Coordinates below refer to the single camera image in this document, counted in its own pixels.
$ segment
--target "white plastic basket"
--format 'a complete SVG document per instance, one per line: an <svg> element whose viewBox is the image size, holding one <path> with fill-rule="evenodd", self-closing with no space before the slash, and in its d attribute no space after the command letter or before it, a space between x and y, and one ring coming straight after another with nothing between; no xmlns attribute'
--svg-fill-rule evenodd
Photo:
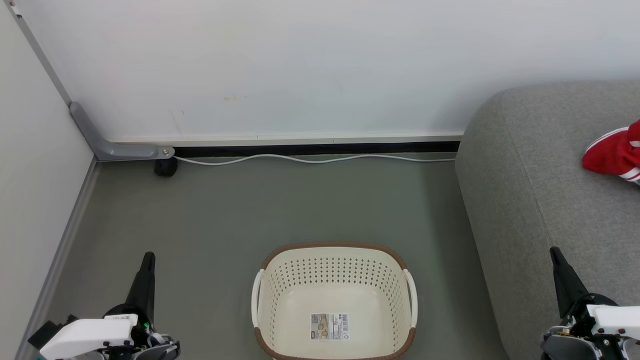
<svg viewBox="0 0 640 360"><path fill-rule="evenodd" d="M404 261L363 243L274 251L255 277L251 300L258 343L277 360L397 359L412 344L418 319Z"/></svg>

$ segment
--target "barcode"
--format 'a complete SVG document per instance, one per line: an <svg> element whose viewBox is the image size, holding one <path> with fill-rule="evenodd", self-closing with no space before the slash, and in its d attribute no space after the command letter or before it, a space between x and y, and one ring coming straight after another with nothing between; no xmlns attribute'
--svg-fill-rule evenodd
<svg viewBox="0 0 640 360"><path fill-rule="evenodd" d="M347 314L342 314L342 332L349 332L349 321Z"/></svg>

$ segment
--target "black wheel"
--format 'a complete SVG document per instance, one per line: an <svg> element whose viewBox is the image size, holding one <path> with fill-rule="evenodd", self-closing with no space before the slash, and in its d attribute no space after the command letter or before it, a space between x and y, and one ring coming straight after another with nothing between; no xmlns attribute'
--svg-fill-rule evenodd
<svg viewBox="0 0 640 360"><path fill-rule="evenodd" d="M154 172L156 175L171 177L175 174L176 170L178 170L178 159L170 158L156 160L156 165L154 166Z"/></svg>

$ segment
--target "gray sofa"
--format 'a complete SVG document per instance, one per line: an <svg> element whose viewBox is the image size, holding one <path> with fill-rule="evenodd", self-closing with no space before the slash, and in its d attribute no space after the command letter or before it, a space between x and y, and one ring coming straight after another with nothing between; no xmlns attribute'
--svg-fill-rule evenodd
<svg viewBox="0 0 640 360"><path fill-rule="evenodd" d="M495 95L465 131L456 171L512 360L538 360L559 321L551 246L589 291L640 305L640 187L581 167L593 140L637 119L640 81L558 83Z"/></svg>

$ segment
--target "white cable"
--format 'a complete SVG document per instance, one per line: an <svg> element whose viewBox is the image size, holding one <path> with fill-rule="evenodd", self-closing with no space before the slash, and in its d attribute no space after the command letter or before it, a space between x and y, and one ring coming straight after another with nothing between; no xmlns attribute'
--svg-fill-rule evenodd
<svg viewBox="0 0 640 360"><path fill-rule="evenodd" d="M429 160L412 159L412 158L403 158L402 156L382 155L382 154L362 154L362 155L348 156L346 158L335 158L335 159L328 159L328 160L303 160L303 159L292 158L290 156L284 156L284 155L258 154L253 156L247 156L246 158L240 158L240 159L231 160L231 161L224 161L222 163L206 163L204 161L195 161L195 160L190 160L185 158L179 158L177 156L174 156L174 158L180 161L185 161L187 163L192 163L197 165L207 165L210 167L218 167L221 165L235 164L235 163L239 163L245 160L255 159L255 158L279 158L279 159L297 161L298 163L305 163L305 164L326 164L326 163L335 163L336 161L344 161L344 160L352 160L352 159L360 159L360 158L385 158L385 159L414 161L416 163L440 163L444 161L455 161L455 159L429 159Z"/></svg>

